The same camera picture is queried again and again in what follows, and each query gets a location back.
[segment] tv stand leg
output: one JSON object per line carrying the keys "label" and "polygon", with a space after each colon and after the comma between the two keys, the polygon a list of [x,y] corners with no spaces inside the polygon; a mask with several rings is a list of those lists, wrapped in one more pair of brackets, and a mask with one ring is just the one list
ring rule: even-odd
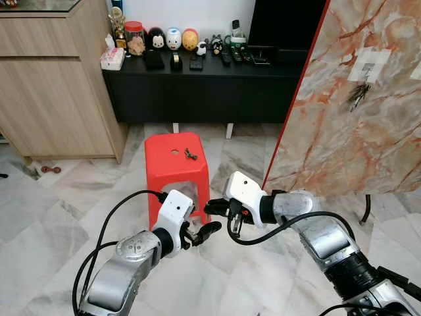
{"label": "tv stand leg", "polygon": [[228,123],[226,125],[226,139],[230,140],[232,135],[232,128],[234,127],[234,123]]}
{"label": "tv stand leg", "polygon": [[172,123],[172,132],[174,134],[180,133],[180,129],[179,129],[178,123]]}

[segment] tissue box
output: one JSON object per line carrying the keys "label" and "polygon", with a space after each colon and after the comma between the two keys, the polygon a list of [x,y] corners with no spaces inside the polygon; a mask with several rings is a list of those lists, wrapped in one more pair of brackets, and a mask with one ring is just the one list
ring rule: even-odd
{"label": "tissue box", "polygon": [[108,49],[101,56],[101,68],[105,70],[120,70],[124,60],[123,48]]}

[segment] glass jar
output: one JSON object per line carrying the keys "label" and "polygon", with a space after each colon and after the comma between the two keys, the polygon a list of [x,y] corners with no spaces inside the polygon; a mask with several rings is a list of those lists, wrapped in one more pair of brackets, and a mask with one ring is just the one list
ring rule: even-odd
{"label": "glass jar", "polygon": [[135,56],[142,56],[145,51],[145,30],[142,23],[138,21],[129,21],[124,23],[126,30],[127,50]]}

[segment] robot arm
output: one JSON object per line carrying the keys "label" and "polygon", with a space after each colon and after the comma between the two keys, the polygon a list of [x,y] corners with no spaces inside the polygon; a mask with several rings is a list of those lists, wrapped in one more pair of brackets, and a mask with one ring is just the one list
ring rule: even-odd
{"label": "robot arm", "polygon": [[[229,233],[239,242],[243,221],[257,227],[266,223],[283,225],[299,215],[319,212],[320,206],[317,199],[306,191],[274,192],[269,196],[256,182],[235,172],[227,181],[224,199],[210,201],[205,211],[227,216],[228,230],[231,230],[233,221],[234,228]],[[307,252],[348,306],[367,305],[393,310],[394,315],[420,316],[393,285],[396,281],[399,283],[399,276],[392,279],[391,271],[371,266],[355,240],[337,220],[327,216],[311,217],[297,221],[291,228],[300,235]],[[406,286],[416,288],[408,282]],[[376,312],[350,307],[348,314],[363,316],[375,315]]]}
{"label": "robot arm", "polygon": [[159,211],[152,232],[143,230],[117,243],[115,253],[93,279],[79,307],[80,315],[127,316],[140,282],[163,257],[174,257],[183,249],[202,244],[221,228],[219,222],[202,226],[195,234],[186,221],[193,211],[193,201],[171,190]]}

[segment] red edge trim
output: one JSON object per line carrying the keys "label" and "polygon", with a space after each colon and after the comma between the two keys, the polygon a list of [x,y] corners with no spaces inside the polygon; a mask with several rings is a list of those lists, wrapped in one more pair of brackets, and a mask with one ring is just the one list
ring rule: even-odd
{"label": "red edge trim", "polygon": [[303,71],[301,72],[300,79],[298,80],[297,87],[295,88],[294,96],[293,96],[293,98],[291,100],[291,104],[289,105],[289,109],[288,109],[286,120],[284,122],[284,125],[282,126],[282,130],[281,130],[281,132],[279,134],[278,141],[276,142],[275,150],[274,150],[274,153],[272,155],[272,159],[270,160],[268,171],[266,172],[266,176],[264,177],[264,180],[263,180],[262,189],[264,189],[264,186],[266,185],[266,182],[268,181],[270,169],[272,168],[272,165],[273,165],[274,160],[275,160],[276,153],[278,152],[279,144],[281,142],[282,136],[284,135],[285,127],[287,126],[287,123],[288,123],[288,120],[289,120],[289,116],[290,116],[291,111],[292,111],[292,108],[293,108],[293,104],[295,103],[295,99],[297,98],[298,91],[299,91],[299,89],[301,87],[301,82],[303,81],[305,72],[306,72],[307,67],[308,67],[308,65],[310,63],[310,57],[311,57],[311,55],[313,53],[314,46],[316,45],[316,41],[317,41],[318,35],[320,33],[320,30],[322,29],[324,18],[326,16],[326,13],[328,12],[329,5],[330,5],[330,0],[327,0],[326,1],[326,4],[324,5],[324,8],[323,8],[322,17],[321,17],[320,21],[318,22],[316,33],[314,33],[313,41],[311,43],[310,51],[309,51],[309,54],[307,55],[307,59],[305,61],[305,64],[304,64],[304,67],[303,67]]}

